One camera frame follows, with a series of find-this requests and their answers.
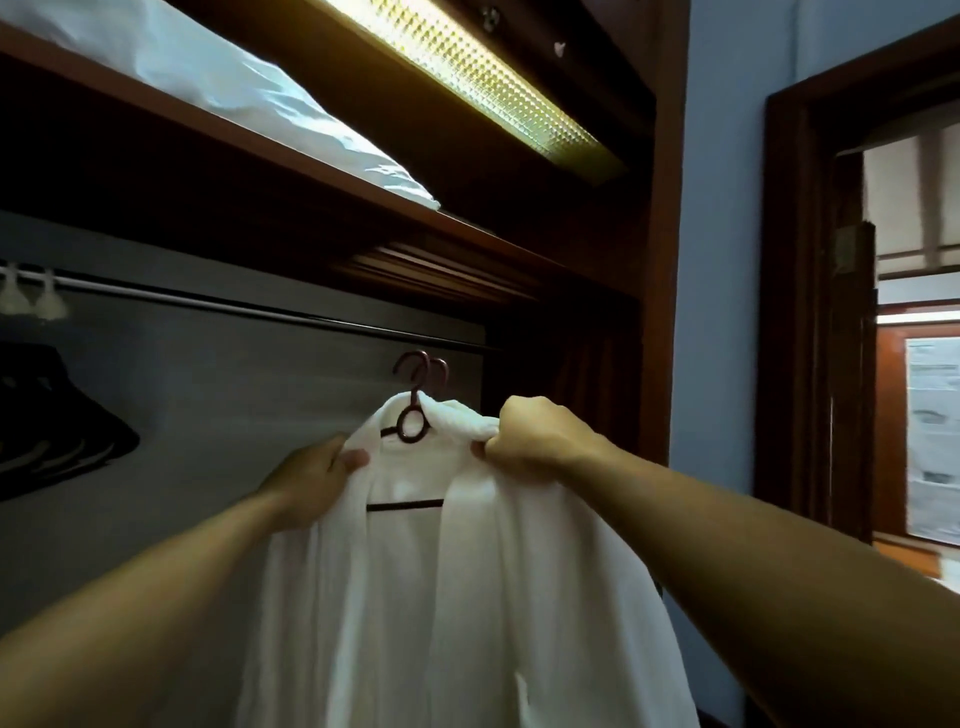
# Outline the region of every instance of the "light fixture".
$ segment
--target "light fixture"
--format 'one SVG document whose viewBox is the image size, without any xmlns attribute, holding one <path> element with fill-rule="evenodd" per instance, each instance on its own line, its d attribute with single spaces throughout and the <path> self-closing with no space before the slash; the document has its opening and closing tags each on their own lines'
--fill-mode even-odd
<svg viewBox="0 0 960 728">
<path fill-rule="evenodd" d="M 923 313 L 884 313 L 876 317 L 878 326 L 893 324 L 941 324 L 960 321 L 960 311 L 926 311 Z"/>
<path fill-rule="evenodd" d="M 617 157 L 430 0 L 313 0 L 385 43 L 557 166 L 592 184 Z"/>
</svg>

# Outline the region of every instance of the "hand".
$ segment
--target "hand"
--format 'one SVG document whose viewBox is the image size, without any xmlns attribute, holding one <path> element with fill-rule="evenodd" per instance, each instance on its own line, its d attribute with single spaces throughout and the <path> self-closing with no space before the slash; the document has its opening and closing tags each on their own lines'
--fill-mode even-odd
<svg viewBox="0 0 960 728">
<path fill-rule="evenodd" d="M 330 510 L 347 476 L 370 462 L 363 450 L 343 450 L 343 435 L 287 455 L 257 494 L 276 499 L 276 530 L 305 528 Z"/>
<path fill-rule="evenodd" d="M 473 443 L 473 454 L 524 480 L 563 479 L 580 454 L 608 441 L 566 407 L 546 397 L 510 397 L 500 410 L 500 432 Z"/>
</svg>

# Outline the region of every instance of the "person's right arm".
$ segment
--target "person's right arm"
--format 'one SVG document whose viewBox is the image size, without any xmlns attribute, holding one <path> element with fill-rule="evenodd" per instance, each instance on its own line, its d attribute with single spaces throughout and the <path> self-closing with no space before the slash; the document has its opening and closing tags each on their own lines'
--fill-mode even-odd
<svg viewBox="0 0 960 728">
<path fill-rule="evenodd" d="M 781 726 L 960 724 L 960 596 L 816 522 L 616 448 L 511 398 L 495 466 L 573 489 Z"/>
</svg>

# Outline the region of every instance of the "forearm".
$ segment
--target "forearm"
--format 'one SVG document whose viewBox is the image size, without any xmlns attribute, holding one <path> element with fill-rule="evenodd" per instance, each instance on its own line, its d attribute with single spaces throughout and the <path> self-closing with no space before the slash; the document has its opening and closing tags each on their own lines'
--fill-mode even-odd
<svg viewBox="0 0 960 728">
<path fill-rule="evenodd" d="M 26 728 L 78 716 L 133 719 L 275 518 L 272 497 L 241 501 L 10 633 L 0 641 L 0 721 Z"/>
<path fill-rule="evenodd" d="M 939 725 L 960 684 L 960 599 L 873 549 L 612 447 L 565 464 L 783 725 Z"/>
</svg>

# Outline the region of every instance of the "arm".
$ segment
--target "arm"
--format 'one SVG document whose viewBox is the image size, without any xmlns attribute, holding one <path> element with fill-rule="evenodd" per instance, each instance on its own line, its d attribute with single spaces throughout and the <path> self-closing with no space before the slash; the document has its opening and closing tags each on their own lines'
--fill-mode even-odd
<svg viewBox="0 0 960 728">
<path fill-rule="evenodd" d="M 589 503 L 779 725 L 956 722 L 960 597 L 837 531 L 634 457 L 549 400 L 511 398 L 500 417 L 484 456 Z"/>
<path fill-rule="evenodd" d="M 307 526 L 366 462 L 337 438 L 297 450 L 259 491 L 47 609 L 0 641 L 8 728 L 130 725 L 185 655 L 234 567 L 269 534 Z"/>
</svg>

